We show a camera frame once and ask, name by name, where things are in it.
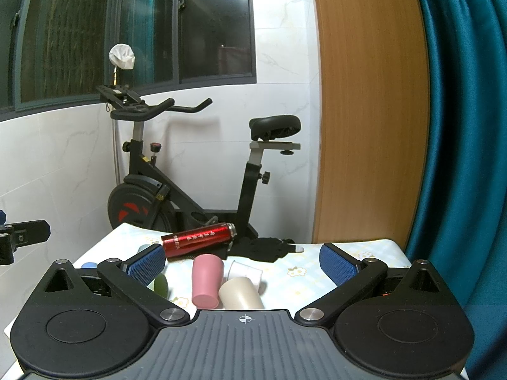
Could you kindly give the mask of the beige plastic cup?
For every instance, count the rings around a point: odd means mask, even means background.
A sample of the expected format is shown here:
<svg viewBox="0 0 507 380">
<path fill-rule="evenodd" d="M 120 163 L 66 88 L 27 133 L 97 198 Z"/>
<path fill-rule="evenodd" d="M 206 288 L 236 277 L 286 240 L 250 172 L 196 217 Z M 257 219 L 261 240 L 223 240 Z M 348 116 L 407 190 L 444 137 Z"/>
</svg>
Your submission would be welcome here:
<svg viewBox="0 0 507 380">
<path fill-rule="evenodd" d="M 235 277 L 222 284 L 218 291 L 222 306 L 226 310 L 263 310 L 255 285 L 247 277 Z"/>
</svg>

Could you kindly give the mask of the light blue plastic cup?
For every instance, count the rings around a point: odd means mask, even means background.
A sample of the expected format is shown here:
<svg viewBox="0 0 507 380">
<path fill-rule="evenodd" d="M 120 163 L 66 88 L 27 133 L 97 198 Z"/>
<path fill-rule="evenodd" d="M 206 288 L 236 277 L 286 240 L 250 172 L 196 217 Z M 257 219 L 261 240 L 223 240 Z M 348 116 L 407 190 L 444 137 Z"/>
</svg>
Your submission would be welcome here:
<svg viewBox="0 0 507 380">
<path fill-rule="evenodd" d="M 138 253 L 150 247 L 151 244 L 143 244 L 138 248 Z"/>
</svg>

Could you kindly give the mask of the black exercise bike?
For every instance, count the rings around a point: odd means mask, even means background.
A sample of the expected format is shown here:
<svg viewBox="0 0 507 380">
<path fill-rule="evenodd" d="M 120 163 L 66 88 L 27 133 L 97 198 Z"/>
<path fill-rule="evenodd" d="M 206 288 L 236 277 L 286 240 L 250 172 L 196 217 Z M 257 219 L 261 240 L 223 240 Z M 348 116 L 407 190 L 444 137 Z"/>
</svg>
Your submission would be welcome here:
<svg viewBox="0 0 507 380">
<path fill-rule="evenodd" d="M 235 209 L 250 154 L 248 123 L 255 117 L 293 114 L 302 130 L 291 139 L 293 155 L 264 153 L 262 167 L 271 174 L 259 184 L 250 222 L 262 237 L 311 239 L 309 185 L 309 86 L 259 83 L 194 88 L 171 94 L 181 105 L 212 105 L 196 114 L 166 111 L 144 127 L 146 143 L 162 143 L 157 165 L 201 207 Z"/>
</svg>

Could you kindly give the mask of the white crumpled cloth bag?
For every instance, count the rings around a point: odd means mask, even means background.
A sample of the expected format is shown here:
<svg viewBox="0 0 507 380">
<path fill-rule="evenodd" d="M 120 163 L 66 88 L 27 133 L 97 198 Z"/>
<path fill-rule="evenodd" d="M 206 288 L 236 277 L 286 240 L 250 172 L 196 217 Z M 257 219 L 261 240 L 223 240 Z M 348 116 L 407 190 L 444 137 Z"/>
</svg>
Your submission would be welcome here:
<svg viewBox="0 0 507 380">
<path fill-rule="evenodd" d="M 133 49 L 123 43 L 114 45 L 108 53 L 111 64 L 121 70 L 133 70 L 135 66 L 135 54 Z"/>
</svg>

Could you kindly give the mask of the black cloth glove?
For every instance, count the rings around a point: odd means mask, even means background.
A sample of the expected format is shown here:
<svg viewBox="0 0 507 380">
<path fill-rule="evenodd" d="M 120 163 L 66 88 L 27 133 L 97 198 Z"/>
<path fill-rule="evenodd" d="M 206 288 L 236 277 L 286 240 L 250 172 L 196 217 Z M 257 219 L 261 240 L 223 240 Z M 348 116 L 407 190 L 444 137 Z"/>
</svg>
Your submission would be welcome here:
<svg viewBox="0 0 507 380">
<path fill-rule="evenodd" d="M 303 253 L 303 246 L 295 244 L 292 239 L 275 237 L 242 237 L 233 243 L 228 254 L 232 257 L 245 257 L 257 262 L 274 263 L 290 253 Z"/>
</svg>

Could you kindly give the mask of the teal curtain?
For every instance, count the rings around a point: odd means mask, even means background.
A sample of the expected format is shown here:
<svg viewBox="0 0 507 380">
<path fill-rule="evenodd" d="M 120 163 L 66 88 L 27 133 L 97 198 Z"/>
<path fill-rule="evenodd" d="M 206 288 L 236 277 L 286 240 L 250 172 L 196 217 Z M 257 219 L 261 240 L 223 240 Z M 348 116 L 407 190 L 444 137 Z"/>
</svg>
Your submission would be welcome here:
<svg viewBox="0 0 507 380">
<path fill-rule="evenodd" d="M 473 325 L 472 379 L 506 376 L 506 0 L 419 0 L 430 128 L 407 246 Z"/>
</svg>

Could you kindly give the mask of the red metal thermos bottle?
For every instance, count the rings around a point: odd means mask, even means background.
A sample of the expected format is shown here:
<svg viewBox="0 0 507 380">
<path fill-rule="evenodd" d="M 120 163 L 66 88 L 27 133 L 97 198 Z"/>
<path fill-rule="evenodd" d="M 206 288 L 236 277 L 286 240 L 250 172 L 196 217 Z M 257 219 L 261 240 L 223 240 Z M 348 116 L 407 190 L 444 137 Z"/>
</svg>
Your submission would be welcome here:
<svg viewBox="0 0 507 380">
<path fill-rule="evenodd" d="M 234 224 L 222 222 L 162 236 L 161 245 L 166 258 L 174 258 L 218 244 L 230 243 L 236 235 Z"/>
</svg>

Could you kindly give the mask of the pink plastic cup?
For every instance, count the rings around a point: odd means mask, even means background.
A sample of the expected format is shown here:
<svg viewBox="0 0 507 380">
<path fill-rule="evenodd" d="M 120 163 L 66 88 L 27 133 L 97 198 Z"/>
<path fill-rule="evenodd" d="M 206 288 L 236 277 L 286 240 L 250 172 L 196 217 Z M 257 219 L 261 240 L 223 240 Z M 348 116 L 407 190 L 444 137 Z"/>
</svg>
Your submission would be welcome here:
<svg viewBox="0 0 507 380">
<path fill-rule="evenodd" d="M 223 261 L 212 254 L 202 254 L 192 264 L 192 303 L 198 309 L 215 309 L 222 285 Z"/>
</svg>

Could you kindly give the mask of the floral white tablecloth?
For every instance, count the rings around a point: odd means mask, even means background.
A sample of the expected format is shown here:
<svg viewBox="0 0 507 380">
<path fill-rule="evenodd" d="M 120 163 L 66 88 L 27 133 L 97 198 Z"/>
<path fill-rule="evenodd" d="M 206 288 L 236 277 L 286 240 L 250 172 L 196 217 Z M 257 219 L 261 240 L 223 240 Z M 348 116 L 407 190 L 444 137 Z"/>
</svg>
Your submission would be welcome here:
<svg viewBox="0 0 507 380">
<path fill-rule="evenodd" d="M 291 323 L 305 305 L 332 291 L 321 270 L 319 244 L 306 244 L 274 263 L 233 256 L 224 262 L 226 278 L 233 261 L 262 270 L 264 311 L 205 311 L 191 301 L 192 261 L 168 263 L 164 273 L 169 297 L 198 321 L 188 330 L 161 334 L 150 352 L 116 379 L 360 379 L 345 359 L 331 355 L 322 329 Z"/>
</svg>

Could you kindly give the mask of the dark framed window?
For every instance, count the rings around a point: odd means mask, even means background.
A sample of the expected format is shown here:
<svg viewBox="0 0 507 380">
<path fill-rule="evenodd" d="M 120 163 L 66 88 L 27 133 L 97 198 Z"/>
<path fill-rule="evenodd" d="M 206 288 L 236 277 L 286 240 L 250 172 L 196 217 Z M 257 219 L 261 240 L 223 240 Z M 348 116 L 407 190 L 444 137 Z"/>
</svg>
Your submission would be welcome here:
<svg viewBox="0 0 507 380">
<path fill-rule="evenodd" d="M 141 93 L 256 81 L 252 0 L 1 0 L 1 117 Z M 111 64 L 118 44 L 133 70 Z"/>
</svg>

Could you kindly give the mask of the wooden wardrobe panel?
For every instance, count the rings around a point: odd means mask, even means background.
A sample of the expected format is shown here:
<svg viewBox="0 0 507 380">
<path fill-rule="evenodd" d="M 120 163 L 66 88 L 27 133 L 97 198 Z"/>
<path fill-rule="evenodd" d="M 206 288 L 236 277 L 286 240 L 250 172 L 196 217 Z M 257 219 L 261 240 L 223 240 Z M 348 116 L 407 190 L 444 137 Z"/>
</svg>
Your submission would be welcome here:
<svg viewBox="0 0 507 380">
<path fill-rule="evenodd" d="M 405 247 L 430 117 L 419 0 L 315 0 L 321 147 L 314 237 Z"/>
</svg>

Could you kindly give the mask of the green plastic cup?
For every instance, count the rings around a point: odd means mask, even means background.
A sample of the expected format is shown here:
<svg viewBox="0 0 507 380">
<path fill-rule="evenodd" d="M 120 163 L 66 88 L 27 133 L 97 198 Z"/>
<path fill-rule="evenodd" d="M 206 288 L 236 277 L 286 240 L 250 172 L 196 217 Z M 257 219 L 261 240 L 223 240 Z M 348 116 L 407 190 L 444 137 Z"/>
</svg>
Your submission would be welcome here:
<svg viewBox="0 0 507 380">
<path fill-rule="evenodd" d="M 169 297 L 169 285 L 164 273 L 160 273 L 148 284 L 148 288 L 164 299 Z"/>
</svg>

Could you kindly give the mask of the white plastic cup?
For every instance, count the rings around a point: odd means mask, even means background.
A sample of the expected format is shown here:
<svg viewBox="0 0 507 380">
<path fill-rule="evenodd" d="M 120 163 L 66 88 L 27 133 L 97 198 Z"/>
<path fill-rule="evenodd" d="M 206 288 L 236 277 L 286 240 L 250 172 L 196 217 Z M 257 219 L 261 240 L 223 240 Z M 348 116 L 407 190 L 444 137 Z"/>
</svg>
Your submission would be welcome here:
<svg viewBox="0 0 507 380">
<path fill-rule="evenodd" d="M 249 278 L 250 282 L 254 285 L 255 289 L 260 290 L 260 284 L 262 280 L 262 270 L 257 269 L 253 266 L 249 266 L 238 261 L 233 261 L 228 269 L 227 276 L 225 278 L 226 282 L 238 278 L 238 277 L 246 277 Z"/>
</svg>

